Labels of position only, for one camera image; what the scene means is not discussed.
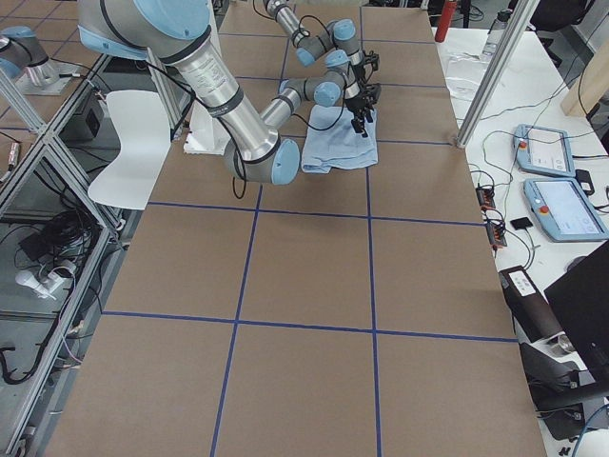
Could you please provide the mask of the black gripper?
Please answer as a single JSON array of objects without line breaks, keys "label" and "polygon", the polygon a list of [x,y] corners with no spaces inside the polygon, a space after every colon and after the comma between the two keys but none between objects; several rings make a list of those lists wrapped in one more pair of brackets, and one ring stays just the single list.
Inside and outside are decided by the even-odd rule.
[{"label": "black gripper", "polygon": [[382,91],[380,84],[369,84],[361,89],[360,92],[345,100],[347,109],[353,115],[351,125],[356,133],[367,138],[366,124],[373,121],[372,111],[378,103]]},{"label": "black gripper", "polygon": [[378,89],[379,83],[369,83],[369,79],[379,69],[380,56],[375,51],[358,50],[354,54],[354,78],[359,89]]}]

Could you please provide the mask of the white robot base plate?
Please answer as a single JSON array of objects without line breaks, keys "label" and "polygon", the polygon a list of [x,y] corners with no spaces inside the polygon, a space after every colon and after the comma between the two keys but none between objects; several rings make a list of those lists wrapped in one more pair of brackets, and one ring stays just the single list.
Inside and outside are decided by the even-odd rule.
[{"label": "white robot base plate", "polygon": [[199,103],[193,103],[189,133],[184,144],[186,154],[223,155],[230,135]]}]

